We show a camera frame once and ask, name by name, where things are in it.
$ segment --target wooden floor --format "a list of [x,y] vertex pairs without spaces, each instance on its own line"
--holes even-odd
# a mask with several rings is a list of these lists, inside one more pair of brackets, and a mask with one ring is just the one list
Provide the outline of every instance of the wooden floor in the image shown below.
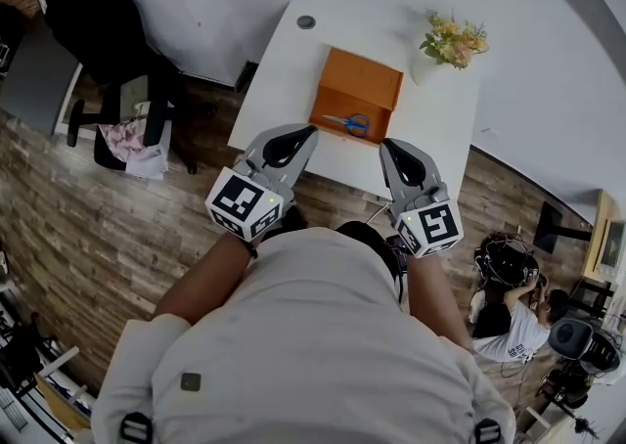
[[[98,96],[79,85],[76,92],[81,91],[92,100]],[[94,394],[124,323],[148,318],[159,297],[220,235],[203,201],[221,167],[236,156],[226,143],[242,96],[198,84],[189,91],[197,103],[211,102],[218,112],[197,111],[185,126],[187,148],[200,163],[198,175],[185,174],[173,157],[162,182],[105,170],[93,162],[91,142],[70,149],[63,137],[48,140],[0,115],[0,238],[21,293],[21,311],[38,311],[44,331],[80,347],[70,371]],[[379,208],[361,192],[311,174],[304,174],[295,190],[313,226],[366,221]],[[516,174],[469,153],[459,198],[466,236],[444,253],[465,315],[476,281],[474,248],[490,233],[515,232],[517,225],[531,242],[544,199]],[[579,226],[580,219],[563,212],[565,224]],[[385,220],[381,215],[375,226],[390,235]],[[560,240],[554,255],[538,250],[536,256],[553,284],[571,289],[584,249],[585,243]],[[506,378],[500,364],[478,362],[519,409],[534,397],[554,359],[544,347],[526,370],[505,367]]]

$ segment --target white shirt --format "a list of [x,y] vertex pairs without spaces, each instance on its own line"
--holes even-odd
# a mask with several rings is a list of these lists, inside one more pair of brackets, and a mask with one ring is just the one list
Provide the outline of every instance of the white shirt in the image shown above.
[[[466,350],[400,310],[369,247],[315,228],[258,253],[193,327],[129,321],[94,408],[97,443],[134,411],[160,443],[467,443],[485,418],[513,442],[511,407]],[[181,389],[185,373],[199,391]]]
[[501,336],[489,336],[472,341],[474,350],[492,361],[522,360],[539,350],[548,340],[550,330],[544,328],[537,316],[521,302],[511,312],[511,329]]

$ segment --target black and white marker cube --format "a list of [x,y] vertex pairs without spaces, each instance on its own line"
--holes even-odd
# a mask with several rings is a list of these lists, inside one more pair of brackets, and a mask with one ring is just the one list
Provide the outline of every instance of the black and white marker cube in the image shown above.
[[463,238],[461,215],[455,200],[404,212],[395,229],[417,257],[448,249]]
[[250,242],[281,219],[284,200],[225,167],[204,204],[215,223]]

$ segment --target white pot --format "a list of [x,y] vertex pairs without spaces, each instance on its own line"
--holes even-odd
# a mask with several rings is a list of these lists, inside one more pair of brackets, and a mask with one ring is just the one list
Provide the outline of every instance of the white pot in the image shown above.
[[418,86],[423,86],[436,72],[449,68],[450,64],[438,65],[435,58],[425,55],[423,50],[418,49],[410,64],[411,78]]

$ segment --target person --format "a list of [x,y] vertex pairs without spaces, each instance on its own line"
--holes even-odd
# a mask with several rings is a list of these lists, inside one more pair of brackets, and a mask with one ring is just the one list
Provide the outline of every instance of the person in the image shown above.
[[469,321],[476,326],[472,345],[476,353],[497,362],[530,359],[548,340],[550,328],[567,311],[568,296],[562,289],[548,292],[548,280],[539,286],[533,312],[519,299],[534,291],[539,276],[525,286],[508,290],[500,299],[489,284],[471,299]]
[[408,258],[409,315],[397,260],[364,223],[253,246],[227,233],[151,321],[128,322],[97,443],[136,414],[159,443],[513,442],[437,255]]

